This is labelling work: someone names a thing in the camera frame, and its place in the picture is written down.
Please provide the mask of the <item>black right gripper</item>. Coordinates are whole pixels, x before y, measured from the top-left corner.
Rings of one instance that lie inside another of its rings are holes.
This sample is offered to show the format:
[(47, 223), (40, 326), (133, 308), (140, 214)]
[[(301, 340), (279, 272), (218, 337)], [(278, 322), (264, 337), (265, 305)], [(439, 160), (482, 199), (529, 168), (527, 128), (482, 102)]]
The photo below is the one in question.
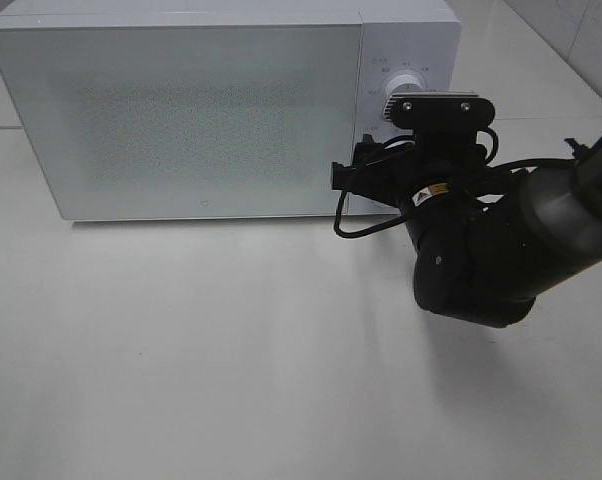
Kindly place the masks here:
[[(493, 103), (477, 93), (414, 92), (388, 97), (383, 118), (400, 129), (480, 129), (495, 119)], [(486, 166), (486, 147), (467, 133), (403, 134), (377, 142), (364, 134), (351, 165), (333, 162), (331, 189), (399, 209), (420, 191), (449, 197), (452, 188)]]

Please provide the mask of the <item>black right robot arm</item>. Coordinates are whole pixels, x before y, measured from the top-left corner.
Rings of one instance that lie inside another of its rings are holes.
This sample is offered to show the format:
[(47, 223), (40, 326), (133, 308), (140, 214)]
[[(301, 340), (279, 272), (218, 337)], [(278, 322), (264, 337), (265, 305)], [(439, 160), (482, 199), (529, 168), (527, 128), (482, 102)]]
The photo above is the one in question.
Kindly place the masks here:
[(493, 103), (474, 93), (394, 93), (399, 133), (364, 135), (331, 184), (396, 208), (368, 228), (404, 225), (416, 252), (412, 285), (428, 312), (504, 328), (537, 296), (602, 261), (602, 135), (568, 158), (496, 164)]

